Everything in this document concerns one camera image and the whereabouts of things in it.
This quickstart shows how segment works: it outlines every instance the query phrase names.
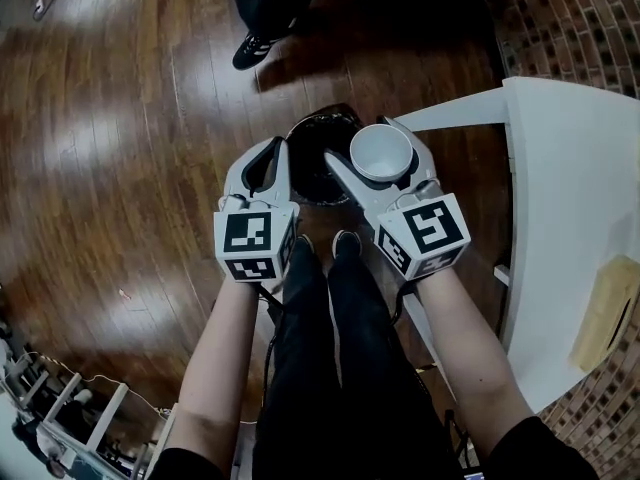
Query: black sneaker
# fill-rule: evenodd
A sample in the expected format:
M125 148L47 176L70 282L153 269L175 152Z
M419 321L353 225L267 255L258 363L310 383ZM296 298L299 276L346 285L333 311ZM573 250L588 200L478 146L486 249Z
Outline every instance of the black sneaker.
M271 47L281 39L283 38L265 39L249 32L233 56L233 67L238 71L244 71L260 64L271 51Z
M362 241L358 233L342 229L333 238L331 251L333 252L333 259L336 259L338 254L360 256L362 254Z
M311 238L309 238L307 235L303 233L301 235L298 235L298 237L296 238L296 243L298 241L304 242L307 245L307 247L311 249L311 252L315 254L316 250L315 250L315 247L313 247L313 242L311 241Z

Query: hardwood floor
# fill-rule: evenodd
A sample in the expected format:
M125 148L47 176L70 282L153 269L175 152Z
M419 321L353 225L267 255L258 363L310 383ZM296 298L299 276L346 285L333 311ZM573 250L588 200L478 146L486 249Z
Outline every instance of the hardwood floor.
M245 72L231 67L246 32L233 0L56 0L40 23L34 2L0 0L7 318L36 350L159 406L176 400L220 286L212 214L245 149L325 105L371 123L502 77L481 0L316 0L303 32ZM503 132L421 137L472 233L458 272L495 327L504 290L492 268L511 243ZM360 222L349 205L303 219L325 260L334 233ZM390 271L367 258L392 300ZM415 363L428 360L406 320L400 333Z

